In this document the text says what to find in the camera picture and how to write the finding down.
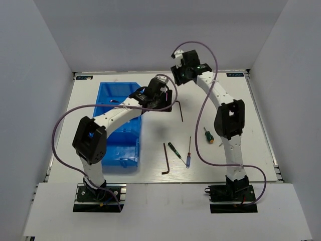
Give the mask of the brown hex key front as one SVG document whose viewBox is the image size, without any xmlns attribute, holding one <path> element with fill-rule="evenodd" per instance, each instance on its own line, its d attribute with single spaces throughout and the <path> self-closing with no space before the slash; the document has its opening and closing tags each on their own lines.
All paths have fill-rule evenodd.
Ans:
<svg viewBox="0 0 321 241">
<path fill-rule="evenodd" d="M 166 150 L 166 145 L 163 143 L 163 148 L 164 148 L 164 153 L 165 153 L 165 160 L 166 160 L 166 166 L 167 170 L 162 172 L 162 175 L 166 175 L 170 172 L 170 166 L 169 166 L 169 160 L 168 160 L 168 155 L 167 155 L 167 150 Z"/>
</svg>

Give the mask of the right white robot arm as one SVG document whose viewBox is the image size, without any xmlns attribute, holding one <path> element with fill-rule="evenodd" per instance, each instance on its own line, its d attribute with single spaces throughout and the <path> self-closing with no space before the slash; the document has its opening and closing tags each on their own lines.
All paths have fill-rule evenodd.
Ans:
<svg viewBox="0 0 321 241">
<path fill-rule="evenodd" d="M 208 64 L 202 64 L 195 50 L 175 50 L 171 67 L 176 85 L 193 81 L 215 106 L 214 129 L 221 138 L 226 157 L 226 193 L 232 200 L 240 199 L 249 186 L 243 167 L 241 136 L 245 126 L 245 103 L 234 99 L 217 80 L 218 73 Z"/>
</svg>

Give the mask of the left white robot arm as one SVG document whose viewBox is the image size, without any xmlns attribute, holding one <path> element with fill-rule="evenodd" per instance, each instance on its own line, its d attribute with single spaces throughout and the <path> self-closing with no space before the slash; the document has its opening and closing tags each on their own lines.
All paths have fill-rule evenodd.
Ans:
<svg viewBox="0 0 321 241">
<path fill-rule="evenodd" d="M 102 159 L 107 150 L 107 138 L 119 127 L 149 109 L 171 111 L 172 90 L 166 75 L 156 75 L 149 82 L 131 93 L 111 110 L 89 118 L 83 117 L 78 125 L 72 146 L 83 165 L 83 183 L 94 200 L 101 200 L 106 194 L 106 180 L 102 171 Z"/>
</svg>

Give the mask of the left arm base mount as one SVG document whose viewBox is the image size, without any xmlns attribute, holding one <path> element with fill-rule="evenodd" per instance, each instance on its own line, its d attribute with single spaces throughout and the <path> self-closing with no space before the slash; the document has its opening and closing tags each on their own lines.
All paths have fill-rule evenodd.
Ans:
<svg viewBox="0 0 321 241">
<path fill-rule="evenodd" d="M 106 188 L 114 193 L 119 201 L 121 209 L 123 209 L 126 198 L 126 184 L 112 184 L 106 186 Z M 73 212 L 120 213 L 121 210 L 111 193 L 99 190 L 96 195 L 86 188 L 84 184 L 78 184 L 73 204 Z"/>
</svg>

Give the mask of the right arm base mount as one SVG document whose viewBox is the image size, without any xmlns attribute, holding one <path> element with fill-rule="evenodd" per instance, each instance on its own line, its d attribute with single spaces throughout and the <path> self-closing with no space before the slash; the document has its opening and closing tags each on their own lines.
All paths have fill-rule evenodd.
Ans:
<svg viewBox="0 0 321 241">
<path fill-rule="evenodd" d="M 232 193 L 225 185 L 210 185 L 204 189 L 209 196 L 212 214 L 257 213 L 257 205 L 250 204 L 256 200 L 254 189 L 249 185 L 240 192 Z"/>
</svg>

